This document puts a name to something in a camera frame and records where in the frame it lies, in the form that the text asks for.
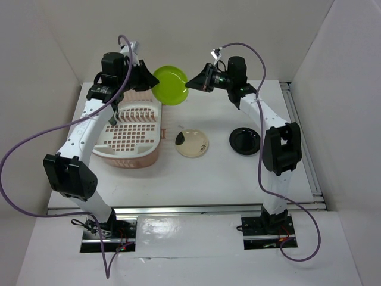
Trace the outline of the lime green plate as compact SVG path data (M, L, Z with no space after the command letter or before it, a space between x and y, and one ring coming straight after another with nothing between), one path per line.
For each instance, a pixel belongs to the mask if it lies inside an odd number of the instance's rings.
M154 76L159 84L152 88L152 93L161 104L179 105L188 97L189 88L185 86L188 78L178 67L161 66L154 71Z

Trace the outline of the cream plate with black spot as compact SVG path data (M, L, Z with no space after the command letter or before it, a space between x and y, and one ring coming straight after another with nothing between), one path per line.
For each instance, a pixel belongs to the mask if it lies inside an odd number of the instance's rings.
M185 129L179 132L175 139L178 153L187 158L198 158L208 149L207 136L198 129Z

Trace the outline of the blue patterned plate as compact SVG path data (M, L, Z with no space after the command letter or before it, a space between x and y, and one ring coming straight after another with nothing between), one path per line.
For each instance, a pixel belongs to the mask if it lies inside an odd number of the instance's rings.
M115 118L115 114L113 114L112 116L111 116L111 118L109 119L109 124L111 125L111 126L115 126L116 124L117 124L117 120L116 120L116 118Z

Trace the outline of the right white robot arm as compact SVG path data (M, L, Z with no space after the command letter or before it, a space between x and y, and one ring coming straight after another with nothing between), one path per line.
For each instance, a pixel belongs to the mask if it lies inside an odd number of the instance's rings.
M239 56L229 58L225 71L207 63L185 86L204 92L215 88L227 91L230 102L260 127L263 146L258 169L265 171L268 182L257 226L267 234L275 234L288 217L289 183L302 157L301 131L297 123L289 123L259 98L258 90L248 83L246 70L245 59Z

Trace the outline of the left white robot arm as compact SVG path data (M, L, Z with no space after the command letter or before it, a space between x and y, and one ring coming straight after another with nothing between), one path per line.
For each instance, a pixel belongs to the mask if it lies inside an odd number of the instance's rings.
M90 157L104 126L117 123L124 93L145 92L159 83L138 58L138 46L136 41L127 41L119 52L103 55L102 70L87 92L82 115L65 144L43 160L51 188L88 213L87 226L105 238L129 226L117 220L115 210L97 192L98 178L89 168Z

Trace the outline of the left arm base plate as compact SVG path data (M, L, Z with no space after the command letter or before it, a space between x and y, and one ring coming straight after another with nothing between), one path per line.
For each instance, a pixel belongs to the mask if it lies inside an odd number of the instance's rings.
M106 253L114 253L118 249L122 253L132 253L136 251L136 231L138 220L128 218L123 221L124 225L112 232L102 230L102 239ZM83 235L80 246L81 253L100 253L101 240L96 226L83 227Z

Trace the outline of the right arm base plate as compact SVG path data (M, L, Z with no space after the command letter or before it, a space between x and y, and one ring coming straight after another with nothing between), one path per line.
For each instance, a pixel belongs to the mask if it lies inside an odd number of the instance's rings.
M285 223L273 229L266 229L261 224L259 217L241 217L241 224L236 230L243 235L243 246L245 250L266 250L280 248L297 248L297 238L291 216L287 217Z

